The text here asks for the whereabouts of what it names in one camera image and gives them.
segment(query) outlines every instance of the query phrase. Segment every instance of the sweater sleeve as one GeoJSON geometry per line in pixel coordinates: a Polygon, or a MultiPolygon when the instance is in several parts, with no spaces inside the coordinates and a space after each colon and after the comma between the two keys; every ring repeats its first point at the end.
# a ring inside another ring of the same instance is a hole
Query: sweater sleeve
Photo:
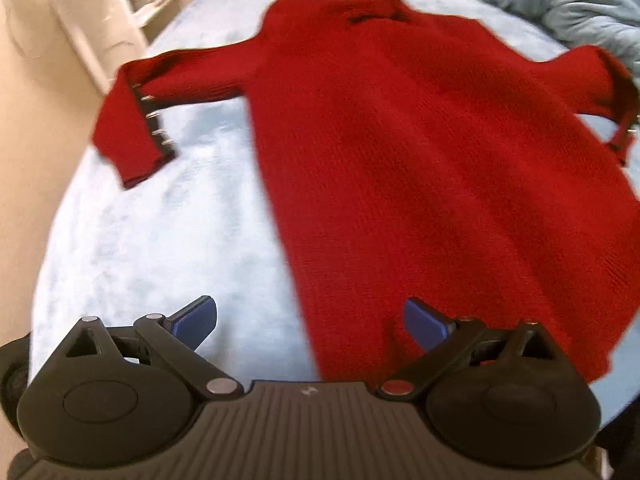
{"type": "Polygon", "coordinates": [[[625,164],[640,119],[640,99],[622,63],[600,47],[585,45],[530,67],[575,113],[600,115],[619,124],[608,146],[625,164]]]}
{"type": "Polygon", "coordinates": [[[265,57],[264,35],[219,48],[174,50],[124,64],[105,98],[93,142],[116,167],[124,187],[149,178],[175,158],[158,110],[229,99],[265,57]]]}

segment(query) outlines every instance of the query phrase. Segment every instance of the black knob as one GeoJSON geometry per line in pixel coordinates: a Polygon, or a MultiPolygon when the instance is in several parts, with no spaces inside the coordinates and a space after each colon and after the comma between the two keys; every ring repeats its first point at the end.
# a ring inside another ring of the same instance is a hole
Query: black knob
{"type": "Polygon", "coordinates": [[[542,468],[593,441],[598,402],[542,327],[521,324],[490,359],[447,376],[427,396],[429,420],[451,447],[491,465],[542,468]]]}
{"type": "Polygon", "coordinates": [[[193,415],[168,371],[126,361],[94,317],[80,320],[18,404],[36,458],[87,468],[133,462],[169,445],[193,415]]]}

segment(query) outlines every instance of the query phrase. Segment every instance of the red sweater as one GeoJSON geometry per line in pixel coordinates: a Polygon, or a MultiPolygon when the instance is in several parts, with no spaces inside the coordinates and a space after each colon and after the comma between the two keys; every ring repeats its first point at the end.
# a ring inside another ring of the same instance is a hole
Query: red sweater
{"type": "Polygon", "coordinates": [[[401,0],[279,0],[250,40],[124,65],[94,143],[135,186],[175,155],[153,110],[239,95],[323,378],[377,382],[415,358],[409,296],[541,320],[587,380],[607,371],[640,305],[619,164],[638,93],[607,52],[532,62],[401,0]],[[578,112],[620,123],[611,146],[578,112]]]}

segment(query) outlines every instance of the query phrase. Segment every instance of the metal button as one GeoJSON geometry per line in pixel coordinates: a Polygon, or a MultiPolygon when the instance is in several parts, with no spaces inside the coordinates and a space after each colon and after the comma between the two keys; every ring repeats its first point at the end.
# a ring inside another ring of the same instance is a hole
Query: metal button
{"type": "Polygon", "coordinates": [[[238,383],[233,379],[226,377],[220,377],[212,379],[207,383],[207,390],[216,395],[228,395],[232,394],[238,389],[238,383]]]}
{"type": "Polygon", "coordinates": [[[380,389],[387,395],[403,396],[410,394],[414,390],[414,386],[409,381],[392,379],[383,383],[380,389]]]}

